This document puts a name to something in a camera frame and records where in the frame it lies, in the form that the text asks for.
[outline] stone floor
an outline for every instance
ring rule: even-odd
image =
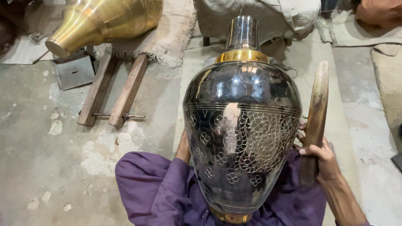
[[[339,87],[372,224],[400,225],[402,174],[375,83],[369,48],[333,49]],[[110,112],[131,64],[121,62],[101,107]],[[151,64],[130,120],[76,124],[89,86],[60,91],[52,62],[0,65],[0,225],[131,225],[114,178],[128,151],[170,156],[181,68]]]

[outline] hand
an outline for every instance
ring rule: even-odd
[[[174,157],[183,160],[187,164],[190,162],[191,155],[186,130],[184,130],[183,134],[181,135],[181,141],[178,145],[177,152]]]
[[[299,129],[306,132],[307,123],[301,120]],[[319,172],[317,176],[319,183],[332,181],[335,182],[342,177],[338,163],[336,162],[335,154],[329,147],[328,140],[325,137],[322,139],[322,148],[319,148],[315,145],[305,147],[305,137],[299,131],[297,132],[296,137],[303,144],[303,148],[293,144],[292,147],[294,150],[298,151],[301,155],[315,155],[319,158]]]

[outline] vase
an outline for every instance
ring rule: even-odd
[[[302,111],[292,78],[260,52],[257,20],[232,20],[225,51],[192,79],[183,110],[211,212],[248,222],[282,171]]]
[[[163,0],[70,0],[45,45],[66,58],[87,45],[135,38],[158,25],[162,10]]]

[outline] wooden mallet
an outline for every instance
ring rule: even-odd
[[[328,74],[328,62],[320,62],[311,93],[304,146],[313,144],[319,148],[322,147],[328,106]],[[301,160],[299,183],[304,186],[312,186],[318,175],[318,158],[315,156],[302,156]]]

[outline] dark cloth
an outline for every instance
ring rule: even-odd
[[[270,195],[246,225],[322,225],[326,199],[318,185],[299,186],[299,167],[300,155],[291,150]],[[115,172],[121,200],[136,226],[215,225],[194,168],[181,159],[129,152]]]

